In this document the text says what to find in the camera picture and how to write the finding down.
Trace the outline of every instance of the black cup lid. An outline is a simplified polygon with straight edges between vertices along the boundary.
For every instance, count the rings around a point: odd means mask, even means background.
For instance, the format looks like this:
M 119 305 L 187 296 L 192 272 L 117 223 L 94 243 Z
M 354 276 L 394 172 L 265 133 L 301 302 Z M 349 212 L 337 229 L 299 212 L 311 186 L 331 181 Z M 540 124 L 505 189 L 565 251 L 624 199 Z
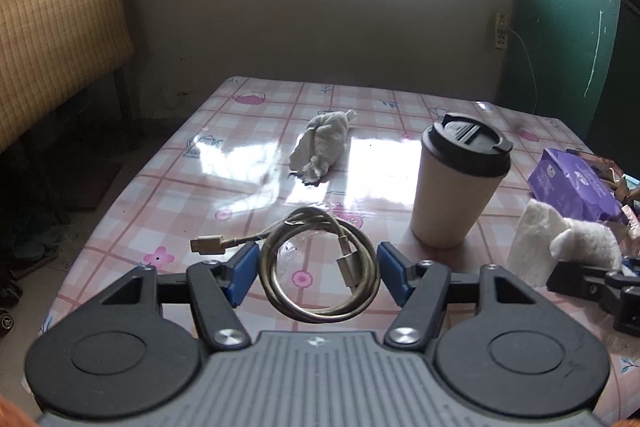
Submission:
M 444 165 L 471 176 L 497 178 L 511 168 L 513 143 L 466 114 L 447 113 L 422 133 L 422 143 Z

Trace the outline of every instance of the tablecloth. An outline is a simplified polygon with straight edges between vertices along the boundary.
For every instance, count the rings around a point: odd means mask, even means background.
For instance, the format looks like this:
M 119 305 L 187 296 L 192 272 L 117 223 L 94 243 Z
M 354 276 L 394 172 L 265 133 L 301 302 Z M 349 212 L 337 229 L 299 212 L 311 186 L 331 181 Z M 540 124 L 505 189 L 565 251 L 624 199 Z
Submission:
M 310 118 L 331 110 L 357 110 L 344 153 L 318 187 L 290 176 L 288 158 Z M 446 112 L 492 124 L 514 144 L 513 166 L 482 216 L 453 250 L 421 246 L 408 229 L 420 158 L 420 134 Z M 53 302 L 43 331 L 138 264 L 160 273 L 183 272 L 202 260 L 190 252 L 199 235 L 238 237 L 316 204 L 361 228 L 374 244 L 390 241 L 410 259 L 434 259 L 455 271 L 503 264 L 518 219 L 529 201 L 527 177 L 545 147 L 588 150 L 559 120 L 486 102 L 467 102 L 370 87 L 226 80 L 156 153 L 113 203 L 95 229 Z M 332 235 L 316 233 L 286 245 L 279 262 L 286 291 L 305 306 L 334 305 L 348 289 L 335 259 Z M 594 333 L 591 303 L 546 293 Z M 194 335 L 185 305 L 165 305 L 164 316 Z M 363 314 L 337 325 L 306 325 L 280 315 L 258 281 L 238 315 L 247 330 L 372 330 L 382 333 L 398 313 L 384 286 Z M 468 305 L 453 305 L 445 328 L 466 319 Z M 640 360 L 611 356 L 609 382 L 596 414 L 612 423 L 640 407 Z

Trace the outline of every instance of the purple tissue pack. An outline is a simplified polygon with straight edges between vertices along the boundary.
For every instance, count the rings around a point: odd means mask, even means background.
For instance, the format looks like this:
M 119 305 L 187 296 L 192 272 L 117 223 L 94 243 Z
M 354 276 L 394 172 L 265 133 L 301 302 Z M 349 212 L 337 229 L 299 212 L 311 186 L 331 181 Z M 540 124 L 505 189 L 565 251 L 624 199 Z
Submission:
M 611 191 L 586 161 L 571 153 L 545 149 L 529 176 L 529 186 L 538 201 L 550 204 L 564 217 L 626 222 Z

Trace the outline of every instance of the power outlet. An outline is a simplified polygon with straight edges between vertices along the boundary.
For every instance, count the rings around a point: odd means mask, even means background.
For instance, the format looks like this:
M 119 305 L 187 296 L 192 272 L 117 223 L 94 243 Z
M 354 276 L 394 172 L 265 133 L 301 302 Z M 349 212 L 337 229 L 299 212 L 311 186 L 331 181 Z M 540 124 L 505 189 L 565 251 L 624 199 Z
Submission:
M 503 12 L 495 14 L 495 47 L 499 50 L 507 49 L 507 32 L 509 29 L 509 21 L 507 15 Z

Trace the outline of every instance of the white cloth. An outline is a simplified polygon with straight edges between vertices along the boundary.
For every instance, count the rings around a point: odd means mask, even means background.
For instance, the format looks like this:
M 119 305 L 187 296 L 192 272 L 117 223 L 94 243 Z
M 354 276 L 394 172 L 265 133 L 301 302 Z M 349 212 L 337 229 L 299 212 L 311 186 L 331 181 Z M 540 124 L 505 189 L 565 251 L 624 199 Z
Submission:
M 549 204 L 530 200 L 518 223 L 506 267 L 536 288 L 546 285 L 558 261 L 623 269 L 620 247 L 607 227 L 562 217 Z
M 351 109 L 319 114 L 306 125 L 305 134 L 289 157 L 289 167 L 305 184 L 318 183 L 335 163 L 347 141 Z

